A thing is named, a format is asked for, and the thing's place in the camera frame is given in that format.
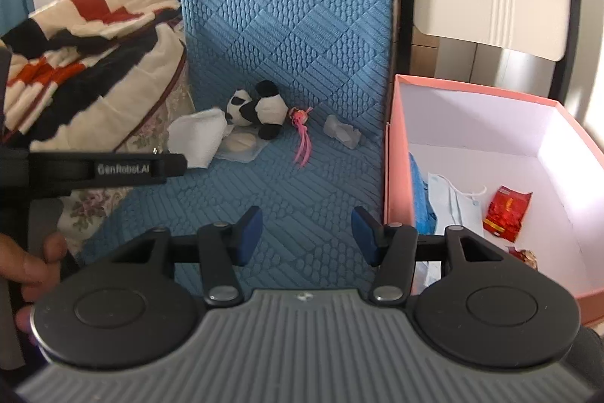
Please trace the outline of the person's left hand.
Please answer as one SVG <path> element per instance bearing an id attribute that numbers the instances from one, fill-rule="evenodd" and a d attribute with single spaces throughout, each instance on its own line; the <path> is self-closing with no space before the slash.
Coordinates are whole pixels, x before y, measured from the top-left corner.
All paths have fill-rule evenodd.
<path id="1" fill-rule="evenodd" d="M 12 238 L 1 235 L 1 277 L 20 285 L 26 306 L 14 315 L 15 326 L 33 339 L 30 316 L 32 304 L 60 282 L 62 260 L 68 253 L 62 233 L 55 232 L 43 241 L 43 257 L 23 250 Z"/>

